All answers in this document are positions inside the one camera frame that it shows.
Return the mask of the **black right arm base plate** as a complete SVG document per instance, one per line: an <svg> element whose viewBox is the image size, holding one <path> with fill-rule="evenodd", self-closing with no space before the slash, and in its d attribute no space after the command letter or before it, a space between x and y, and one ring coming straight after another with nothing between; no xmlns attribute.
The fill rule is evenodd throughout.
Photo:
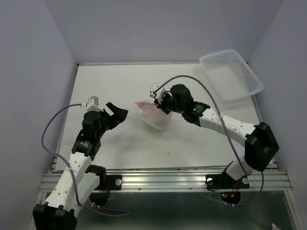
<svg viewBox="0 0 307 230"><path fill-rule="evenodd" d="M205 187L213 191L237 188L249 189L250 185L247 176L234 180L227 174L208 174L206 175Z"/></svg>

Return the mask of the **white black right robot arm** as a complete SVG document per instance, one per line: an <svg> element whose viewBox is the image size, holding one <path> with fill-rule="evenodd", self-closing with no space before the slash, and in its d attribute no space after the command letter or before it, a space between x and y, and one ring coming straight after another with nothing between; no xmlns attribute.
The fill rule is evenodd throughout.
<svg viewBox="0 0 307 230"><path fill-rule="evenodd" d="M233 186L253 171L264 171L279 150L268 124L254 125L219 115L209 105L195 101L183 84L172 86L169 92L161 89L154 96L156 107L165 114L181 114L187 122L223 134L244 147L244 156L230 163L221 174L221 183L226 187Z"/></svg>

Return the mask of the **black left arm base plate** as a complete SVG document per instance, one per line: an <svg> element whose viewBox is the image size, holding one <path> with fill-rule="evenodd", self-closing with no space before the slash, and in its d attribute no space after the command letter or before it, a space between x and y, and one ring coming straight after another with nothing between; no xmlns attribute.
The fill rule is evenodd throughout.
<svg viewBox="0 0 307 230"><path fill-rule="evenodd" d="M122 175L107 174L99 177L99 184L95 191L119 191L122 187Z"/></svg>

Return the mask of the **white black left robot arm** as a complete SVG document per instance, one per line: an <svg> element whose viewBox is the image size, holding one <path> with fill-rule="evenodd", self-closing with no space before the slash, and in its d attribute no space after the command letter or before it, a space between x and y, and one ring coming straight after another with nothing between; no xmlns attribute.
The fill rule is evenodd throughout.
<svg viewBox="0 0 307 230"><path fill-rule="evenodd" d="M106 169L93 164L101 147L101 137L124 122L128 111L108 102L112 115L100 109L98 103L81 103L86 108L80 130L72 147L69 159L57 157L66 164L55 188L42 204L33 210L35 227L38 230L74 230L77 217L92 191L110 187Z"/></svg>

